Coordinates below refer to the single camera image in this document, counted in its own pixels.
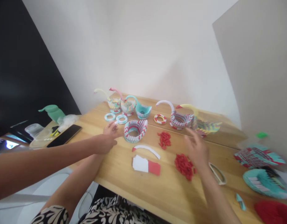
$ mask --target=plastic bag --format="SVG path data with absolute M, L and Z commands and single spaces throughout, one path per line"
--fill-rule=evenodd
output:
M 59 117 L 57 123 L 59 126 L 59 132 L 65 131 L 68 127 L 73 125 L 76 121 L 78 121 L 79 117 L 74 114 L 66 115 L 65 117 Z

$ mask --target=hand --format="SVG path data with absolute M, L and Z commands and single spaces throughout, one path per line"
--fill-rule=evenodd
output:
M 198 171 L 209 168 L 209 149 L 207 148 L 202 137 L 189 128 L 186 128 L 193 138 L 185 136 L 185 142 L 189 150 L 189 159 L 193 162 Z
M 113 121 L 107 124 L 103 130 L 103 134 L 96 135 L 91 138 L 91 144 L 95 146 L 96 154 L 106 154 L 115 146 L 118 142 L 115 140 L 118 137 L 123 136 L 122 133 L 117 132 L 118 126 Z
M 114 135 L 118 130 L 118 124 L 116 121 L 109 122 L 103 130 L 103 134 Z

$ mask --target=teal origami ring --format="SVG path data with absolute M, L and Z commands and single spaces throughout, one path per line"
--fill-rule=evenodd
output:
M 104 116 L 104 119 L 105 119 L 107 122 L 111 122 L 111 121 L 115 120 L 115 118 L 116 118 L 116 115 L 113 114 L 113 113 L 108 113 L 108 114 L 106 114 L 106 115 Z
M 126 124 L 128 121 L 128 118 L 126 115 L 120 114 L 116 117 L 116 121 L 118 122 L 118 124 Z

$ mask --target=green plastic bottle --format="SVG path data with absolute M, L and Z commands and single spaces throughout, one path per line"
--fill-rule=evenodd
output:
M 44 111 L 44 110 L 48 113 L 48 116 L 49 116 L 55 123 L 57 123 L 57 120 L 58 120 L 59 117 L 62 117 L 62 118 L 65 117 L 64 112 L 63 112 L 60 108 L 58 108 L 57 105 L 54 105 L 54 104 L 48 105 L 48 106 L 46 106 L 46 107 L 44 107 L 43 109 L 38 110 L 38 111 L 39 111 L 39 112 L 42 112 L 42 111 Z

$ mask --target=black phone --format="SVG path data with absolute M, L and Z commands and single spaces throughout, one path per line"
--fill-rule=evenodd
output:
M 63 133 L 61 133 L 55 140 L 53 140 L 51 143 L 49 143 L 47 148 L 66 144 L 81 129 L 82 129 L 82 127 L 80 127 L 78 125 L 75 125 L 75 124 L 71 125 L 67 130 L 65 130 Z

